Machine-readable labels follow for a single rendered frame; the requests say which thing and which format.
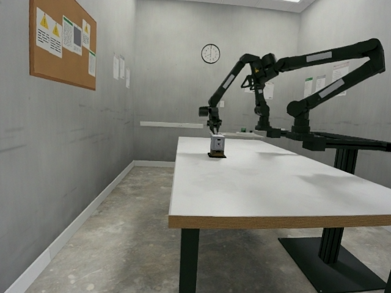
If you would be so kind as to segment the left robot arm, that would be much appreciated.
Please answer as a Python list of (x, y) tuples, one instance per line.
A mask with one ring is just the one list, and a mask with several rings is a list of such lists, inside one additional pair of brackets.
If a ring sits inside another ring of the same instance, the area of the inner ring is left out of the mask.
[(384, 50), (381, 42), (377, 38), (371, 38), (339, 48), (301, 56), (284, 57), (278, 61), (274, 54), (269, 53), (254, 61), (253, 67), (259, 70), (255, 73), (257, 79), (263, 76), (265, 71), (266, 77), (273, 79), (279, 75), (279, 72), (364, 57), (369, 57), (370, 60), (312, 95), (300, 101), (291, 101), (288, 104), (287, 113), (295, 119), (291, 131), (287, 131), (287, 134), (297, 137), (314, 137), (315, 134), (310, 133), (309, 120), (307, 120), (310, 109), (378, 73), (385, 72)]

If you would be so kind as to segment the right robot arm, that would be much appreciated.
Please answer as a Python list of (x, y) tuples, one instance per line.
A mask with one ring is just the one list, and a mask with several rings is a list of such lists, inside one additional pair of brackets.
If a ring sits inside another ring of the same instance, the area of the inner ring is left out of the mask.
[[(235, 64), (232, 70), (229, 72), (227, 77), (223, 80), (218, 89), (213, 93), (211, 98), (208, 100), (209, 106), (199, 107), (199, 117), (207, 117), (209, 120), (219, 120), (218, 107), (216, 107), (217, 103), (222, 98), (225, 91), (229, 88), (231, 83), (235, 80), (240, 71), (244, 68), (244, 66), (249, 63), (251, 73), (255, 74), (257, 71), (256, 68), (253, 67), (254, 61), (259, 59), (259, 56), (255, 56), (252, 54), (243, 54), (239, 61)], [(272, 128), (270, 126), (269, 121), (269, 106), (266, 104), (265, 97), (263, 94), (263, 90), (254, 90), (255, 92), (255, 109), (254, 112), (257, 115), (260, 115), (258, 125), (255, 125), (256, 128)], [(211, 107), (211, 108), (208, 108)], [(209, 113), (209, 114), (208, 114)]]

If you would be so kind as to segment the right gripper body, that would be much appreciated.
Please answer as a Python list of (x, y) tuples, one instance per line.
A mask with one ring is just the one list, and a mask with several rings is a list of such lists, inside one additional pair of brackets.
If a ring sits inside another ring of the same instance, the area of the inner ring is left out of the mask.
[(210, 127), (210, 123), (213, 123), (213, 128), (216, 128), (217, 123), (220, 123), (219, 126), (221, 126), (222, 120), (207, 120), (206, 126)]

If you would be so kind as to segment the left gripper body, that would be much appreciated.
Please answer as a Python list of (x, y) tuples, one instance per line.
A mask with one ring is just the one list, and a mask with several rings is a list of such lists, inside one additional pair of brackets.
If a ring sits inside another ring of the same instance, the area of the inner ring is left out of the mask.
[(248, 78), (251, 83), (252, 83), (252, 79), (254, 79), (255, 85), (257, 85), (257, 87), (261, 89), (264, 89), (264, 87), (266, 87), (265, 82), (268, 82), (270, 80), (268, 77), (266, 77), (266, 71), (265, 74), (258, 79), (256, 78), (255, 74), (251, 74), (251, 75), (248, 74)]

